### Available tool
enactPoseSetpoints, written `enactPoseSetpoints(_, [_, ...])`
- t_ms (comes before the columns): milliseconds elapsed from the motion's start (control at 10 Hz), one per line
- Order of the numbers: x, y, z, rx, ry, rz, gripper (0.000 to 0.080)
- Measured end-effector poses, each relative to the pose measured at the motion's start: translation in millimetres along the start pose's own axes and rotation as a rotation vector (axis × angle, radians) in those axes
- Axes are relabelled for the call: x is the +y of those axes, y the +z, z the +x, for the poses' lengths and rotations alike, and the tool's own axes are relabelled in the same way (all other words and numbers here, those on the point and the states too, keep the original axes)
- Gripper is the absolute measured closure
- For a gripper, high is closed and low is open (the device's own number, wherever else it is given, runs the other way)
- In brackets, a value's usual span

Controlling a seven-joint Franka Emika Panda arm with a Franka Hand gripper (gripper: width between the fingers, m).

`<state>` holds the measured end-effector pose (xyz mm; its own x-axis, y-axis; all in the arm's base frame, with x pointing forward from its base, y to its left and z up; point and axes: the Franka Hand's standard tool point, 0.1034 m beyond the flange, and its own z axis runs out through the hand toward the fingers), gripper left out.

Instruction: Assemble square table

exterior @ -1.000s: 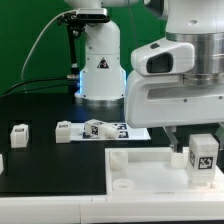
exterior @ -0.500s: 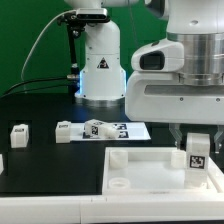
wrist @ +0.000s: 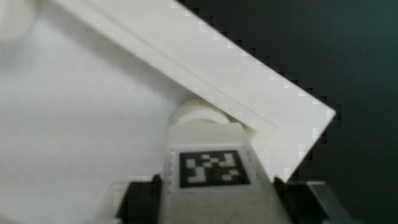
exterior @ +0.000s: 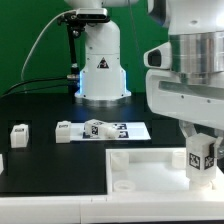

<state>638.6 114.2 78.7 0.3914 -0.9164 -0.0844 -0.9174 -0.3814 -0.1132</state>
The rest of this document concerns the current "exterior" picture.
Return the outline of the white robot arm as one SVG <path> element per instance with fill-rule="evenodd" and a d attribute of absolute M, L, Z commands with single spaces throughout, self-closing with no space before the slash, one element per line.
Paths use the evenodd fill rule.
<path fill-rule="evenodd" d="M 215 129 L 224 157 L 224 0 L 147 0 L 147 13 L 167 29 L 143 56 L 151 111 L 178 119 L 187 137 L 196 124 Z"/>

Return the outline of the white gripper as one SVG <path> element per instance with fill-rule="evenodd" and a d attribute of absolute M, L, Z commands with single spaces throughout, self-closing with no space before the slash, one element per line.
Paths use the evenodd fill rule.
<path fill-rule="evenodd" d="M 176 118 L 186 145 L 197 134 L 194 124 L 224 130 L 224 72 L 215 73 L 208 85 L 187 85 L 167 70 L 146 74 L 147 103 L 151 111 Z M 224 137 L 210 145 L 213 157 L 224 157 Z"/>

